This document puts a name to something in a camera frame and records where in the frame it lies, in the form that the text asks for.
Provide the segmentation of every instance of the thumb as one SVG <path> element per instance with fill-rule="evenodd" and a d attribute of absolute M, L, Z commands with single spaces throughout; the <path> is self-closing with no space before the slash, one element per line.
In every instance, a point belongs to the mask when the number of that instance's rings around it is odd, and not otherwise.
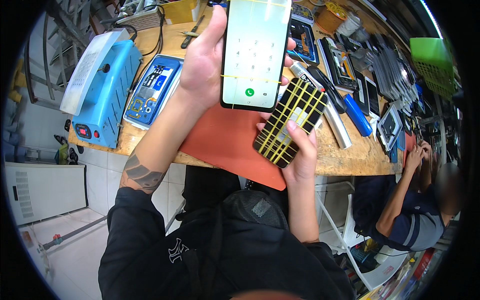
<path fill-rule="evenodd" d="M 227 14 L 220 5 L 214 5 L 213 14 L 205 30 L 196 39 L 198 44 L 202 44 L 207 49 L 212 49 L 222 38 L 227 27 Z"/>
<path fill-rule="evenodd" d="M 307 133 L 296 122 L 288 120 L 286 128 L 292 140 L 304 154 L 316 156 L 316 148 L 310 142 Z"/>

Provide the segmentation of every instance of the cardboard box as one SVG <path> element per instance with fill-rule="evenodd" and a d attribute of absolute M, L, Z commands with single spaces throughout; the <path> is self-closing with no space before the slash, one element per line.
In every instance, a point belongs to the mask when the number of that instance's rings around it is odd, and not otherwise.
<path fill-rule="evenodd" d="M 200 11 L 200 0 L 180 0 L 162 4 L 168 25 L 196 22 Z"/>

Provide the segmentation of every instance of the phone screen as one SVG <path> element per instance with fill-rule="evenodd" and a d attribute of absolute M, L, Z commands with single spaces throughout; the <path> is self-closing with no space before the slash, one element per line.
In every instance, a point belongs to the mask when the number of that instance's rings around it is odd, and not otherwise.
<path fill-rule="evenodd" d="M 291 5 L 291 0 L 229 1 L 222 72 L 222 101 L 227 105 L 222 105 L 274 107 Z"/>
<path fill-rule="evenodd" d="M 373 112 L 375 115 L 380 116 L 377 87 L 373 85 L 371 82 L 369 82 L 368 80 L 365 80 L 365 83 L 367 85 L 368 100 L 370 102 L 370 111 Z"/>

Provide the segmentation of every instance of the hoodie logo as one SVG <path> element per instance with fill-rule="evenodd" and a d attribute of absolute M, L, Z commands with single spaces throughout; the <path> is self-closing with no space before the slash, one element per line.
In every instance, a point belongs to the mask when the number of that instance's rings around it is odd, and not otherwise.
<path fill-rule="evenodd" d="M 173 262 L 177 259 L 177 258 L 180 258 L 181 260 L 181 254 L 182 252 L 184 251 L 188 251 L 190 249 L 188 249 L 187 246 L 185 246 L 184 244 L 181 243 L 181 239 L 177 238 L 177 244 L 175 245 L 175 247 L 173 247 L 173 249 L 168 249 L 168 257 L 170 259 L 170 262 L 173 264 Z"/>

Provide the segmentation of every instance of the tattoo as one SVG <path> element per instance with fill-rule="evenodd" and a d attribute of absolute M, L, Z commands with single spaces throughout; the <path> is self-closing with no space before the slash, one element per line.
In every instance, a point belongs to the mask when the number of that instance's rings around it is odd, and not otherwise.
<path fill-rule="evenodd" d="M 125 174 L 122 175 L 120 179 L 120 187 L 131 186 L 129 183 L 130 180 L 136 182 L 140 185 L 139 190 L 144 191 L 145 193 L 153 193 L 162 182 L 165 177 L 166 172 L 155 172 L 150 171 L 145 166 L 140 164 L 135 150 L 132 152 L 125 167 L 123 168 Z"/>

